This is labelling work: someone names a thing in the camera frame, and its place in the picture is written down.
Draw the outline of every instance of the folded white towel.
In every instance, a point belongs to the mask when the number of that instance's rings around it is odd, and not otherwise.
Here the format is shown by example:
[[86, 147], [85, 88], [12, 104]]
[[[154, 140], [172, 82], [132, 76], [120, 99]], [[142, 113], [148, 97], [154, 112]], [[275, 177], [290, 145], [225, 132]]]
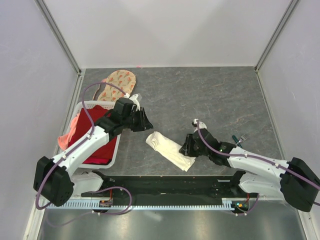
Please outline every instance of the folded white towel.
[[163, 136], [160, 132], [155, 131], [150, 134], [145, 142], [183, 171], [187, 172], [195, 162], [195, 157], [184, 156], [179, 153], [181, 146]]

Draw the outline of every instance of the red cloth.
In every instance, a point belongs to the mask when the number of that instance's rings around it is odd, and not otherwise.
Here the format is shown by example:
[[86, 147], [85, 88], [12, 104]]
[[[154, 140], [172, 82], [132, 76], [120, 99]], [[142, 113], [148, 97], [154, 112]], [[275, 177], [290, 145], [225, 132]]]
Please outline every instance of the red cloth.
[[[103, 107], [97, 105], [92, 109], [88, 109], [90, 116], [95, 122], [99, 118], [101, 118], [104, 114], [106, 114], [107, 110]], [[69, 142], [68, 147], [78, 141], [87, 131], [91, 128], [91, 123], [89, 121], [88, 116], [85, 113], [85, 110], [82, 109], [79, 115], [78, 122], [76, 124], [76, 129], [71, 141]], [[87, 160], [85, 160], [84, 164], [99, 164], [99, 165], [107, 165], [111, 162], [112, 157], [114, 155], [114, 151], [116, 148], [117, 138], [115, 137], [106, 145], [100, 147], [97, 151], [95, 151]]]

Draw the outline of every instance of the patterned oven mitt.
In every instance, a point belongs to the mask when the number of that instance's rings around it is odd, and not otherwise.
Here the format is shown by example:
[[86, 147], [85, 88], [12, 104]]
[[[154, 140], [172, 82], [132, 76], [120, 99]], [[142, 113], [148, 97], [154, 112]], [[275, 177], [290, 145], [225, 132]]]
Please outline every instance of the patterned oven mitt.
[[[131, 95], [135, 85], [136, 85], [136, 76], [128, 71], [128, 70], [117, 70], [111, 73], [106, 79], [102, 80], [103, 83], [111, 83], [119, 88], [121, 88], [124, 92]], [[115, 89], [112, 86], [101, 84], [98, 90], [95, 92], [93, 96], [93, 100], [96, 98], [96, 94], [101, 89], [102, 86], [105, 86], [103, 92], [98, 96], [97, 101], [108, 101], [115, 102], [119, 98], [123, 97], [124, 94], [120, 92], [118, 89]]]

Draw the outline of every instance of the metal fork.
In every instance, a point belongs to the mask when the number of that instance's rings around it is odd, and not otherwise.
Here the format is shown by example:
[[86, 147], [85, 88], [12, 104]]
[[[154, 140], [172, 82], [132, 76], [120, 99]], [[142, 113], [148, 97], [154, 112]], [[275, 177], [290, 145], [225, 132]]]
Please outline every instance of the metal fork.
[[247, 134], [243, 134], [240, 138], [239, 141], [235, 144], [236, 146], [240, 143], [243, 143], [245, 140], [248, 139], [248, 135]]

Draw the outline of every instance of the plastic basket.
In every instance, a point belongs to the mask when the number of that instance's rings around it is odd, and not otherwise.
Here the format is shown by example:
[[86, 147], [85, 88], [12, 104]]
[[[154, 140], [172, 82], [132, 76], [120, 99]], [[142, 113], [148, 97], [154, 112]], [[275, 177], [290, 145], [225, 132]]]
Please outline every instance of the plastic basket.
[[[99, 105], [101, 107], [103, 107], [104, 109], [113, 109], [114, 106], [115, 106], [115, 102], [113, 101], [84, 101], [84, 105], [87, 109], [93, 109], [96, 105]], [[72, 116], [71, 116], [71, 120], [74, 119], [76, 117], [76, 115], [78, 113], [81, 112], [81, 109], [83, 108], [82, 106], [82, 102], [79, 102], [74, 110], [73, 110], [73, 113], [72, 113]], [[116, 156], [117, 156], [117, 151], [118, 151], [118, 147], [119, 147], [119, 141], [120, 141], [120, 136], [121, 134], [119, 134], [116, 138], [116, 143], [115, 143], [115, 148], [114, 148], [114, 152], [113, 152], [113, 156], [112, 156], [112, 160], [111, 162], [109, 162], [108, 165], [99, 165], [99, 164], [81, 164], [79, 166], [79, 168], [83, 168], [83, 169], [108, 169], [108, 168], [111, 168], [113, 164], [115, 164], [115, 161], [116, 161]]]

